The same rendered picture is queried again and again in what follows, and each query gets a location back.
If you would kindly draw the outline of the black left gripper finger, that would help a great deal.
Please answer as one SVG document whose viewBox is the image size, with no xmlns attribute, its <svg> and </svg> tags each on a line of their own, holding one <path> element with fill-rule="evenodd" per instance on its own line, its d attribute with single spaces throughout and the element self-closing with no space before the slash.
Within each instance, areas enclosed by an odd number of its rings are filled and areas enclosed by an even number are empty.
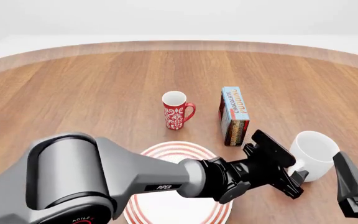
<svg viewBox="0 0 358 224">
<path fill-rule="evenodd" d="M 307 176 L 309 175 L 309 172 L 307 170 L 303 171 L 294 171 L 292 173 L 291 178 L 294 182 L 305 182 Z"/>
</svg>

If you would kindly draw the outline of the chocolate pudding box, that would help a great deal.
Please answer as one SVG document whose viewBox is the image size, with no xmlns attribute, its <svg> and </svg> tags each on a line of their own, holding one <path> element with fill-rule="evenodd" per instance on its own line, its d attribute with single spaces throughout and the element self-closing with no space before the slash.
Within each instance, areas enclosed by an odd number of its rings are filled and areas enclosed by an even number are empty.
<svg viewBox="0 0 358 224">
<path fill-rule="evenodd" d="M 241 146 L 250 123 L 239 87 L 225 86 L 221 90 L 219 119 L 225 146 Z"/>
</svg>

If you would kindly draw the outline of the white mug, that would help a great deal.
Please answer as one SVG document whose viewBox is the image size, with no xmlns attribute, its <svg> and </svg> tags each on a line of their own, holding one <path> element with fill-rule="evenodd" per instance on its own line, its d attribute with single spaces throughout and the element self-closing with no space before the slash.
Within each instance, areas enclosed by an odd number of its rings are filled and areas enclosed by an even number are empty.
<svg viewBox="0 0 358 224">
<path fill-rule="evenodd" d="M 296 171 L 308 171 L 305 182 L 322 178 L 334 165 L 333 156 L 340 151 L 338 145 L 329 137 L 315 131 L 297 134 L 289 152 L 296 163 L 287 169 L 288 175 Z"/>
</svg>

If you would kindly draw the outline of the white plate with red rings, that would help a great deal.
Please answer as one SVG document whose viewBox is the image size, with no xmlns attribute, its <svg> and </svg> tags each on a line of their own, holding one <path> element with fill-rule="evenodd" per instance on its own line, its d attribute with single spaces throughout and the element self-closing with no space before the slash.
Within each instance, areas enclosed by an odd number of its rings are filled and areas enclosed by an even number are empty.
<svg viewBox="0 0 358 224">
<path fill-rule="evenodd" d="M 159 143 L 141 154 L 176 164 L 186 158 L 216 157 L 205 147 L 186 141 Z M 154 192 L 133 195 L 123 215 L 128 224 L 225 224 L 232 205 L 221 205 L 211 198 L 184 198 L 176 191 Z"/>
</svg>

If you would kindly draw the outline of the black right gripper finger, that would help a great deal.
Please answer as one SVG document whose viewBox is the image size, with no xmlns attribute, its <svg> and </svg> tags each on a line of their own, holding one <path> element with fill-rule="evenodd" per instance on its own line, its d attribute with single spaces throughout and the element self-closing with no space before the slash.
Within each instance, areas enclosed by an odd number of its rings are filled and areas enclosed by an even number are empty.
<svg viewBox="0 0 358 224">
<path fill-rule="evenodd" d="M 358 168 L 350 157 L 339 151 L 334 157 L 337 176 L 337 201 L 358 197 Z"/>
</svg>

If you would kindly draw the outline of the red patterned mug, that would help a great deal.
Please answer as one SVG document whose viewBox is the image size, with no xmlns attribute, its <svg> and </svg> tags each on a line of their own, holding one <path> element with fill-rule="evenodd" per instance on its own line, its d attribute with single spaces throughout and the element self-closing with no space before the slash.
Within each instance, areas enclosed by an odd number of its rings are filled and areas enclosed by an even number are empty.
<svg viewBox="0 0 358 224">
<path fill-rule="evenodd" d="M 196 105 L 187 102 L 187 97 L 180 91 L 168 91 L 162 96 L 166 127 L 170 130 L 179 130 L 184 123 L 191 119 L 196 112 Z M 186 116 L 187 108 L 192 108 L 190 115 Z"/>
</svg>

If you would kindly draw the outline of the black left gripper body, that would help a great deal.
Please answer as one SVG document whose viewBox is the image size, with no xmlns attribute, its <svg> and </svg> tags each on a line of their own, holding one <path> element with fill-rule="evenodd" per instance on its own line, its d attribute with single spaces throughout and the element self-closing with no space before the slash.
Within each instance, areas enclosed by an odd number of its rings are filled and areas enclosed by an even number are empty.
<svg viewBox="0 0 358 224">
<path fill-rule="evenodd" d="M 250 182 L 251 189 L 269 184 L 292 199 L 303 193 L 300 184 L 285 170 L 296 162 L 294 156 L 285 148 L 280 145 L 270 148 L 247 143 L 243 151 L 247 154 L 244 164 L 248 173 L 246 179 Z"/>
</svg>

